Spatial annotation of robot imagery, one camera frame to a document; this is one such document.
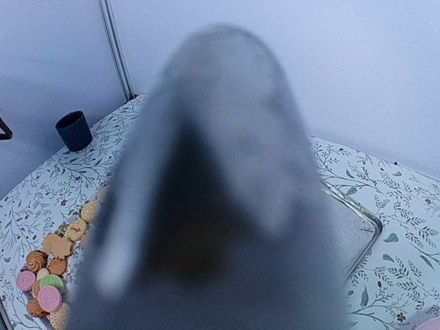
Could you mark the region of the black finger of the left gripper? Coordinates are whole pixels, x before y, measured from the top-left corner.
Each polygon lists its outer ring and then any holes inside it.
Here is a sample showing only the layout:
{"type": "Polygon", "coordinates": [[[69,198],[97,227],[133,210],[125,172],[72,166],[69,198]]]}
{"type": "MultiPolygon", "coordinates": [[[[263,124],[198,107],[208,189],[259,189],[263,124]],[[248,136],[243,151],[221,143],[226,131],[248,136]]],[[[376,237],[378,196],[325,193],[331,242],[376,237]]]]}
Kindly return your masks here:
{"type": "Polygon", "coordinates": [[[8,127],[8,125],[0,118],[0,140],[11,140],[12,139],[12,130],[8,127]]]}

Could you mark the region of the swirl orange cookie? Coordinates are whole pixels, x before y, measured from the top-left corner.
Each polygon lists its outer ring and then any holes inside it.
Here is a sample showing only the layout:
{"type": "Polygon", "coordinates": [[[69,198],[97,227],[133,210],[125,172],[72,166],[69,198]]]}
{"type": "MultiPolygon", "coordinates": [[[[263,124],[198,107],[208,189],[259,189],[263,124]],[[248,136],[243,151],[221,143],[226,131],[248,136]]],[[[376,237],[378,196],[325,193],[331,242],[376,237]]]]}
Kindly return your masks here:
{"type": "Polygon", "coordinates": [[[47,264],[47,254],[40,250],[31,251],[26,258],[27,269],[31,272],[37,273],[47,264]]]}

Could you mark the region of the metal serving tongs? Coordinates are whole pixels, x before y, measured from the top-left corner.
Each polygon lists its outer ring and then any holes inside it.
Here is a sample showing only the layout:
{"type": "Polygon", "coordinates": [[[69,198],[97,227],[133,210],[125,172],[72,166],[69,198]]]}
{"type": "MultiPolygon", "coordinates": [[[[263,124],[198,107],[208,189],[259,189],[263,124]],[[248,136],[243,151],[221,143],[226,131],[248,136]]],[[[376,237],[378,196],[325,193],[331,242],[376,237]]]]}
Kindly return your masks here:
{"type": "Polygon", "coordinates": [[[231,25],[148,94],[90,234],[68,329],[346,329],[337,241],[285,72],[231,25]]]}

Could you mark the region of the dark blue cup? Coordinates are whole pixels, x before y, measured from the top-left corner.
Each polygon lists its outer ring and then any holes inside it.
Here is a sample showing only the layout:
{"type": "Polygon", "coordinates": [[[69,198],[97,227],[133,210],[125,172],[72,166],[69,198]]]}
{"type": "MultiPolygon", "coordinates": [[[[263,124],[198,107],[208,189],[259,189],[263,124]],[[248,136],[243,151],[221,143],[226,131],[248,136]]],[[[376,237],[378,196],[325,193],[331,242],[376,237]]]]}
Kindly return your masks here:
{"type": "Polygon", "coordinates": [[[60,138],[71,152],[81,151],[93,140],[87,119],[81,110],[62,117],[55,126],[60,138]]]}

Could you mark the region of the red mark round cookie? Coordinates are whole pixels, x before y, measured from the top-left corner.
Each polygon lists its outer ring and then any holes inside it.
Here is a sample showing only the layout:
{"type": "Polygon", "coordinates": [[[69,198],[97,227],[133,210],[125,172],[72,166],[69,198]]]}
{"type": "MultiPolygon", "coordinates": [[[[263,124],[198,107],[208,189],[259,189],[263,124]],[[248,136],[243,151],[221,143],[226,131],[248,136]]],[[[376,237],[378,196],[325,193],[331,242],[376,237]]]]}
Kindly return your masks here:
{"type": "Polygon", "coordinates": [[[86,230],[87,222],[82,219],[77,219],[68,225],[66,236],[70,241],[79,241],[86,230]]]}

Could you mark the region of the floral cookie tray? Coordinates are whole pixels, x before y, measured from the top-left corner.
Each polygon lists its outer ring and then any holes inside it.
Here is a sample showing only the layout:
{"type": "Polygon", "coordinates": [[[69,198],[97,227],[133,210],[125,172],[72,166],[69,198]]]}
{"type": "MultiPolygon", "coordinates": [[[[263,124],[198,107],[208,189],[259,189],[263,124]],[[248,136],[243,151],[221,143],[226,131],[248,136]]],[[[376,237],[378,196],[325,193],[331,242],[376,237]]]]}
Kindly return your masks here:
{"type": "Polygon", "coordinates": [[[33,250],[24,250],[16,256],[1,257],[1,328],[3,329],[65,329],[71,302],[78,284],[78,269],[83,264],[89,233],[105,199],[107,186],[100,187],[69,218],[46,234],[38,236],[40,250],[47,254],[47,264],[36,275],[31,291],[20,291],[16,285],[19,272],[27,269],[26,258],[33,250]],[[87,222],[87,230],[79,241],[66,236],[69,224],[77,219],[87,222]],[[44,311],[37,300],[41,279],[49,274],[60,276],[64,282],[63,302],[52,313],[44,311]]]}

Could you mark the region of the pink green round cookie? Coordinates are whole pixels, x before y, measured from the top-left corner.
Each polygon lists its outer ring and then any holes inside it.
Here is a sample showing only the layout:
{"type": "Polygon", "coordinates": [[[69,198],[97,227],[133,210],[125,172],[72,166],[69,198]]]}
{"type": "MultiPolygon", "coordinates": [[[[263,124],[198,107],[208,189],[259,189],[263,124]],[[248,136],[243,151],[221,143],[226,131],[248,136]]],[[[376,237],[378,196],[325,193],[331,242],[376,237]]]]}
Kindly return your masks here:
{"type": "Polygon", "coordinates": [[[47,313],[57,311],[63,302],[65,286],[62,278],[49,274],[41,279],[37,300],[41,308],[47,313]]]}

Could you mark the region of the metal tin lid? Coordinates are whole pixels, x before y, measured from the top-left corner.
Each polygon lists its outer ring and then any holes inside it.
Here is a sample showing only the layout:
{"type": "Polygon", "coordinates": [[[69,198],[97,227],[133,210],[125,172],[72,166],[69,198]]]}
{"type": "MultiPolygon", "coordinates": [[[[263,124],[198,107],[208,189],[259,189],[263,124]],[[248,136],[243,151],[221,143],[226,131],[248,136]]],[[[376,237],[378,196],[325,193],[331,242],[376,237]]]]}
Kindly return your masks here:
{"type": "Polygon", "coordinates": [[[338,265],[346,283],[382,233],[382,222],[350,196],[321,182],[335,232],[338,265]]]}

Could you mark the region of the floral tablecloth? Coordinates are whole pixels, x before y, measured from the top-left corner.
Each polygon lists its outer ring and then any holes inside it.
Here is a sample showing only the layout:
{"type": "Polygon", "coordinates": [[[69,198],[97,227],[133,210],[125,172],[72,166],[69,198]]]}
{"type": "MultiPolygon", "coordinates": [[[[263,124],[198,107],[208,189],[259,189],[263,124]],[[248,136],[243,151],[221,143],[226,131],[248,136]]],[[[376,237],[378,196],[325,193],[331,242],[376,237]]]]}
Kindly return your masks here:
{"type": "MultiPolygon", "coordinates": [[[[93,125],[83,151],[51,156],[1,200],[1,306],[10,329],[49,329],[16,286],[27,255],[63,234],[110,178],[144,96],[93,125]]],[[[323,181],[382,222],[346,284],[351,329],[414,329],[439,315],[439,181],[401,164],[318,137],[310,139],[323,181]]]]}

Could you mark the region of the pink plate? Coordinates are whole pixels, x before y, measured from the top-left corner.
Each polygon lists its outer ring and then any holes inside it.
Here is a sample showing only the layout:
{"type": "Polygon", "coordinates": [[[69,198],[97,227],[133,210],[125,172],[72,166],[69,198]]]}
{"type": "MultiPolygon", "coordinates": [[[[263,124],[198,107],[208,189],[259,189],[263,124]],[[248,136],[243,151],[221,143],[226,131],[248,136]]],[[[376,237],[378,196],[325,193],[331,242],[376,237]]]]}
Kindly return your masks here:
{"type": "Polygon", "coordinates": [[[440,330],[440,317],[437,316],[423,322],[415,330],[440,330]]]}

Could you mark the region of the left aluminium frame post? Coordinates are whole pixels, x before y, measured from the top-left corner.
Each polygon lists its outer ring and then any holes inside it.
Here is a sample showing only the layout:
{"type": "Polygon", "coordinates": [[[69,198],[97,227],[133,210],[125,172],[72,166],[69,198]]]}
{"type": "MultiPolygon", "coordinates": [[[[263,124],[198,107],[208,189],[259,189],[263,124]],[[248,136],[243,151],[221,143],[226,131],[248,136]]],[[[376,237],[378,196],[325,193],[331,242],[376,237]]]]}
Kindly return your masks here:
{"type": "Polygon", "coordinates": [[[98,6],[122,93],[126,101],[130,101],[136,97],[136,92],[125,61],[111,2],[110,0],[98,0],[98,6]]]}

